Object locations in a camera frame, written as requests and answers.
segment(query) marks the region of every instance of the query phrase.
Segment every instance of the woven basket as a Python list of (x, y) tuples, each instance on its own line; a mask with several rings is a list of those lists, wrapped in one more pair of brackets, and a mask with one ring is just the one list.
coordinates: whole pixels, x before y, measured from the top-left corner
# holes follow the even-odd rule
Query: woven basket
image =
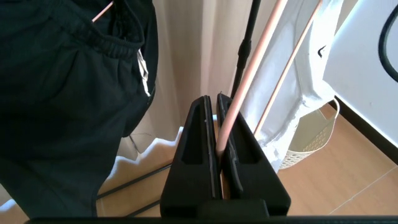
[(320, 110), (300, 118), (292, 143), (280, 169), (286, 169), (321, 149), (329, 141), (340, 110), (336, 99), (336, 115), (326, 119)]

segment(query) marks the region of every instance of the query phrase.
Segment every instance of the black pants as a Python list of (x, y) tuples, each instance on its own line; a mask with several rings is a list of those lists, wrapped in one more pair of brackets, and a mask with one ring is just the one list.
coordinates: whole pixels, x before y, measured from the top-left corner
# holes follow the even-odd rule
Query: black pants
[(120, 139), (154, 96), (152, 2), (114, 1), (93, 24), (108, 3), (0, 3), (0, 183), (30, 218), (96, 216)]

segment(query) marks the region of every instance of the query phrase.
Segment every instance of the pink rod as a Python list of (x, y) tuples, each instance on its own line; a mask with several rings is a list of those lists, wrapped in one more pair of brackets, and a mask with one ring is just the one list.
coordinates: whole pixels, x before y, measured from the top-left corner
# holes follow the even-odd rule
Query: pink rod
[(286, 3), (287, 0), (277, 0), (277, 2), (275, 3), (271, 15), (267, 21), (266, 27), (264, 28), (264, 31), (261, 34), (261, 38), (259, 40), (259, 43), (257, 44), (256, 50), (254, 51), (252, 59), (250, 60), (250, 64), (244, 73), (242, 82), (239, 85), (235, 97), (232, 101), (232, 104), (228, 109), (224, 123), (218, 135), (218, 140), (216, 145), (216, 153), (219, 157), (221, 157), (221, 155), (224, 153), (229, 134), (232, 130), (232, 126), (235, 122), (235, 119), (239, 113), (239, 109), (242, 106), (244, 97), (248, 93), (250, 84), (253, 81), (257, 69), (260, 66), (262, 57), (264, 56), (267, 50), (268, 44), (271, 40), (273, 33), (275, 32), (275, 28), (284, 11)]
[(100, 18), (110, 7), (113, 6), (113, 1), (111, 1), (111, 3), (109, 3), (100, 13), (98, 13), (98, 15), (96, 15), (94, 17), (94, 19), (92, 19), (92, 22), (95, 22), (98, 18)]
[(276, 99), (276, 96), (278, 95), (278, 92), (279, 92), (279, 90), (280, 90), (280, 88), (281, 88), (281, 86), (282, 86), (282, 83), (283, 83), (284, 80), (285, 80), (285, 77), (286, 77), (286, 75), (287, 75), (287, 72), (289, 71), (290, 66), (292, 66), (293, 61), (294, 61), (294, 58), (296, 57), (297, 52), (299, 51), (300, 46), (301, 46), (301, 44), (303, 43), (303, 40), (304, 40), (304, 38), (305, 38), (305, 35), (307, 34), (308, 30), (310, 29), (311, 24), (312, 24), (312, 22), (313, 22), (313, 20), (314, 20), (314, 18), (315, 18), (315, 16), (316, 16), (316, 14), (317, 14), (317, 12), (318, 12), (318, 10), (319, 10), (319, 8), (320, 8), (321, 5), (322, 5), (322, 0), (320, 0), (320, 1), (318, 2), (317, 6), (315, 7), (314, 11), (312, 12), (312, 15), (311, 15), (310, 19), (309, 19), (308, 22), (307, 22), (307, 25), (305, 25), (305, 28), (304, 28), (303, 32), (301, 33), (301, 36), (300, 36), (299, 40), (297, 41), (297, 44), (296, 44), (296, 46), (294, 47), (293, 52), (292, 52), (292, 54), (290, 55), (290, 58), (288, 59), (288, 61), (287, 61), (287, 63), (286, 63), (286, 66), (285, 66), (285, 68), (284, 68), (284, 71), (283, 71), (282, 74), (280, 75), (280, 78), (279, 78), (279, 80), (278, 80), (278, 82), (277, 82), (277, 84), (276, 84), (276, 87), (275, 87), (274, 91), (272, 92), (271, 97), (269, 98), (269, 101), (268, 101), (268, 103), (267, 103), (267, 106), (266, 106), (266, 108), (264, 109), (264, 112), (263, 112), (262, 115), (261, 115), (260, 121), (259, 121), (259, 123), (257, 124), (256, 129), (254, 130), (254, 135), (255, 135), (255, 137), (258, 137), (258, 135), (259, 135), (259, 133), (260, 133), (260, 130), (261, 130), (261, 128), (262, 128), (262, 125), (263, 125), (264, 122), (266, 121), (266, 118), (267, 118), (267, 116), (268, 116), (268, 113), (269, 113), (269, 111), (271, 110), (271, 106), (272, 106), (272, 104), (274, 104), (275, 99)]

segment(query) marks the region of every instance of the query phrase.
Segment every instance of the white garment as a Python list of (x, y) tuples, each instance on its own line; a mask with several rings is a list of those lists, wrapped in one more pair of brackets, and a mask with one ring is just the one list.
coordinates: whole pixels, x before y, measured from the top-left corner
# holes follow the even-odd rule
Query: white garment
[[(252, 131), (317, 3), (317, 0), (287, 3), (241, 108)], [(330, 85), (323, 81), (323, 72), (342, 3), (343, 0), (323, 1), (261, 128), (261, 136), (257, 138), (276, 172), (299, 119), (319, 109), (335, 95)]]

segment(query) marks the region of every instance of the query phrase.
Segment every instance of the wooden floor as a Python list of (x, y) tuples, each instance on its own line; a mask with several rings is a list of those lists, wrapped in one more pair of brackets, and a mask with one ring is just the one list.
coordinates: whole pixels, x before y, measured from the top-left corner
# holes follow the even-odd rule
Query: wooden floor
[[(330, 106), (322, 108), (333, 116)], [(101, 192), (172, 161), (175, 147), (156, 144), (139, 155), (139, 163), (118, 157)], [(159, 172), (97, 201), (101, 217), (126, 216), (160, 198), (169, 170)], [(339, 116), (329, 143), (302, 162), (280, 170), (292, 206), (289, 215), (398, 215), (398, 168), (358, 130)], [(158, 217), (159, 206), (139, 217)], [(26, 220), (16, 205), (0, 211), (0, 223)]]

